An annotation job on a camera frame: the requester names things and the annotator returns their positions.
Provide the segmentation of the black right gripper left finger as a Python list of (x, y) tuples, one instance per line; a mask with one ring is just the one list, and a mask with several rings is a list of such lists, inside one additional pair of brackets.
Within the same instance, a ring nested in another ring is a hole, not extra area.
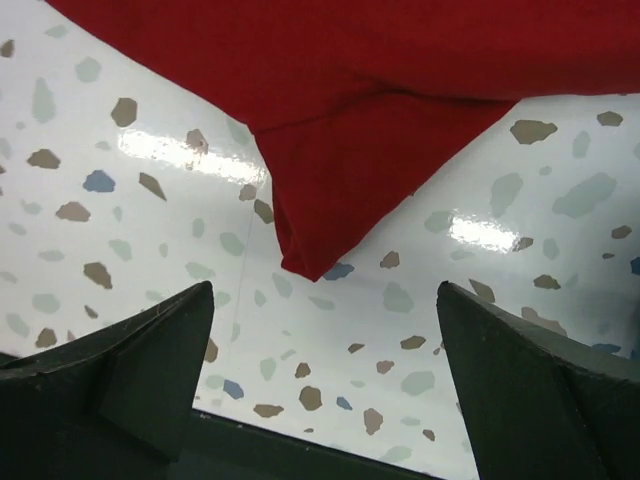
[(165, 479), (214, 316), (197, 283), (64, 345), (1, 362), (4, 479)]

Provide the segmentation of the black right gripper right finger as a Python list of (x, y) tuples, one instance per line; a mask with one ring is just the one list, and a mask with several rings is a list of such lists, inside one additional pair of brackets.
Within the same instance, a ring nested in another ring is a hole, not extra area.
[(437, 291), (440, 330), (482, 479), (636, 479), (639, 363)]

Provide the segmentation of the red t shirt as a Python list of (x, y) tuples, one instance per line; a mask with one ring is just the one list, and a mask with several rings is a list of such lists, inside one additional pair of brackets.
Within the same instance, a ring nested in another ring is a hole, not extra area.
[(244, 123), (285, 270), (317, 280), (528, 98), (639, 89), (635, 1), (57, 1)]

